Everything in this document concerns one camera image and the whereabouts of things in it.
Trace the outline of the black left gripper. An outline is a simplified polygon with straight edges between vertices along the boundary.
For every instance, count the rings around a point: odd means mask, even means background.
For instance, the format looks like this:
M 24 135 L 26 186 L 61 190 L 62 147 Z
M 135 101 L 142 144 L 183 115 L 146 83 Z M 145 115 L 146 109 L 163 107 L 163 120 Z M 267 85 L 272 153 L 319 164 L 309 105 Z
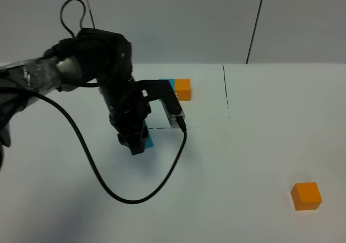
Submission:
M 110 124 L 117 131 L 118 141 L 131 154 L 143 153 L 149 137 L 145 119 L 151 112 L 142 94 L 141 81 L 108 78 L 100 81 L 100 91 L 109 109 Z

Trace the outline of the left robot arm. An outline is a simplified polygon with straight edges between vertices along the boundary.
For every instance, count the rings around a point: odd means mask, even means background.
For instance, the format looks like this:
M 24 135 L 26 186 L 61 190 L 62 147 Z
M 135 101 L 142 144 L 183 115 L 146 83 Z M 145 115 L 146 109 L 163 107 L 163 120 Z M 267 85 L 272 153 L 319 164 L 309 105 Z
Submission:
M 100 89 L 119 142 L 132 154 L 145 149 L 148 114 L 142 91 L 132 77 L 131 44 L 120 34 L 82 29 L 48 49 L 43 56 L 1 67 L 1 147 L 11 145 L 12 116 L 52 90 Z

